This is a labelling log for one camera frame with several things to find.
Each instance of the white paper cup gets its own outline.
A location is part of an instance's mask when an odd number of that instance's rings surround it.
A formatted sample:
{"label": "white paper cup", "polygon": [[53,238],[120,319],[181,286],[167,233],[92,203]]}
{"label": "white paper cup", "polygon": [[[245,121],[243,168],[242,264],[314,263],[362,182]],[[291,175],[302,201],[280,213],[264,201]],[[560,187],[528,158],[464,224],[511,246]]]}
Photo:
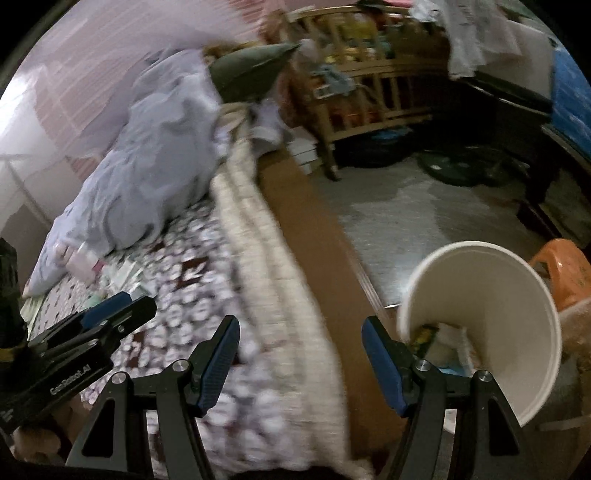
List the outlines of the white paper cup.
{"label": "white paper cup", "polygon": [[408,343],[437,322],[467,328],[520,425],[538,413],[558,374],[562,339],[552,297],[524,260],[485,242],[433,252],[410,277],[398,334]]}

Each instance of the white cloth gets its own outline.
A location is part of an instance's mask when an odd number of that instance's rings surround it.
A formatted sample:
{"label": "white cloth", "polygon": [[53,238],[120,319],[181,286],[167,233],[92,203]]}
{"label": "white cloth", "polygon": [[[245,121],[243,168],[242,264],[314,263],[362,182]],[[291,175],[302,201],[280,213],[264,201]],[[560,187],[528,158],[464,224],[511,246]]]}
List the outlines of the white cloth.
{"label": "white cloth", "polygon": [[200,51],[164,52],[136,80],[129,121],[74,201],[57,217],[31,275],[30,295],[65,273],[57,241],[86,242],[99,256],[153,241],[164,222],[209,187],[228,136],[216,127],[222,101]]}
{"label": "white cloth", "polygon": [[452,79],[473,77],[481,65],[521,55],[509,21],[494,0],[415,0],[410,14],[445,27]]}
{"label": "white cloth", "polygon": [[345,388],[324,318],[255,184],[247,112],[240,103],[222,107],[220,122],[227,125],[232,142],[210,188],[236,254],[242,297],[273,367],[298,451],[312,449],[315,465],[353,479],[371,479],[369,463],[350,457]]}

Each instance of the metal screw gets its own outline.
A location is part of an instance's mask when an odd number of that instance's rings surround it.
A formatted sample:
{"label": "metal screw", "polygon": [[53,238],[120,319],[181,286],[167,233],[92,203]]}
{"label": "metal screw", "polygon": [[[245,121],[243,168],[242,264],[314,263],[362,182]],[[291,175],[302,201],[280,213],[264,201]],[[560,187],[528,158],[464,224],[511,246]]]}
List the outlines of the metal screw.
{"label": "metal screw", "polygon": [[492,374],[486,370],[480,370],[478,372],[478,380],[489,382],[492,380]]}
{"label": "metal screw", "polygon": [[121,383],[123,383],[127,378],[127,375],[125,375],[123,372],[117,372],[115,375],[113,375],[111,377],[111,381],[116,384],[119,385]]}
{"label": "metal screw", "polygon": [[426,360],[417,360],[414,363],[414,368],[416,368],[420,372],[427,372],[431,370],[431,364]]}
{"label": "metal screw", "polygon": [[189,368],[189,362],[186,360],[177,360],[173,363],[173,370],[175,372],[184,372],[187,368]]}

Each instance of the small bottle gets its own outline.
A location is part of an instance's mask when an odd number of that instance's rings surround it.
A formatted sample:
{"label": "small bottle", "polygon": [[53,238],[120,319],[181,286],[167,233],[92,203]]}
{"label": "small bottle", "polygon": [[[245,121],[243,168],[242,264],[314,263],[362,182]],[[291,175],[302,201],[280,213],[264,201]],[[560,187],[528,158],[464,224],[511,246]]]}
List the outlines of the small bottle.
{"label": "small bottle", "polygon": [[85,242],[78,248],[58,242],[55,244],[53,252],[58,265],[65,267],[72,276],[89,286],[97,281],[100,272],[106,265]]}

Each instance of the blue gripper pad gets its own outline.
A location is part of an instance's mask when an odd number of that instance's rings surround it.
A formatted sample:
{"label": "blue gripper pad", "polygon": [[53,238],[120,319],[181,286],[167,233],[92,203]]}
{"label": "blue gripper pad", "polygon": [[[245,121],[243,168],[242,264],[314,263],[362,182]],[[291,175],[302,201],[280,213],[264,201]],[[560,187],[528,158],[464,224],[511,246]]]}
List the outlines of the blue gripper pad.
{"label": "blue gripper pad", "polygon": [[80,320],[80,324],[85,331],[90,330],[114,313],[125,308],[131,302],[129,293],[120,291],[111,298],[102,301],[96,307],[89,309],[82,317],[82,320]]}
{"label": "blue gripper pad", "polygon": [[218,328],[212,339],[209,340],[209,342],[216,342],[217,345],[201,377],[201,389],[197,406],[204,415],[208,409],[217,403],[230,366],[238,351],[238,342],[240,341],[240,324],[237,318],[234,317],[230,321],[224,332],[220,330],[222,329]]}
{"label": "blue gripper pad", "polygon": [[361,338],[388,407],[394,409],[399,416],[404,416],[408,405],[402,394],[402,378],[384,345],[387,340],[380,336],[369,319],[361,327]]}

